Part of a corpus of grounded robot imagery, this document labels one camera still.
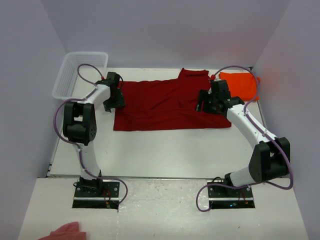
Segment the dark red t shirt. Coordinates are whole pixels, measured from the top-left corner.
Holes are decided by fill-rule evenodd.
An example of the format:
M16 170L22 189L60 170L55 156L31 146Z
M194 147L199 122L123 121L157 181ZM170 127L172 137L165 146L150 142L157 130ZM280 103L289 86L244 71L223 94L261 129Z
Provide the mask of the dark red t shirt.
M195 110L200 90L208 90L208 70L182 68L167 80L126 81L122 87L125 107L115 111L114 131L226 129L223 116Z

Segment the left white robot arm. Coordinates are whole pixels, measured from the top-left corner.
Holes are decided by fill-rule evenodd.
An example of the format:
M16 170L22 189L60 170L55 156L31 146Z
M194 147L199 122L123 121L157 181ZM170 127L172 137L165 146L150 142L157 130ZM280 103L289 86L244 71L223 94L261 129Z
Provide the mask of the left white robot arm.
M98 166L94 139L98 129L96 109L103 106L105 112L123 108L124 96L119 85L123 78L116 72L96 82L93 93L84 100L71 100L64 105L62 132L67 142L74 145L81 167L78 187L97 197L103 193L104 184L101 169Z

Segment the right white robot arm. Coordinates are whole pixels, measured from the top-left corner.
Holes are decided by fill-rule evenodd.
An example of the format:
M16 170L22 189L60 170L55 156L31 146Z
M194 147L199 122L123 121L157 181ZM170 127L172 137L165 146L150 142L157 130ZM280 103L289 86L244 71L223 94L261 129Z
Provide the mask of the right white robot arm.
M224 176L223 191L230 197L245 186L271 184L273 179L284 176L293 178L289 140L268 131L247 107L240 97L231 96L226 80L211 81L210 89L201 89L195 107L197 112L223 116L235 125L253 149L247 167Z

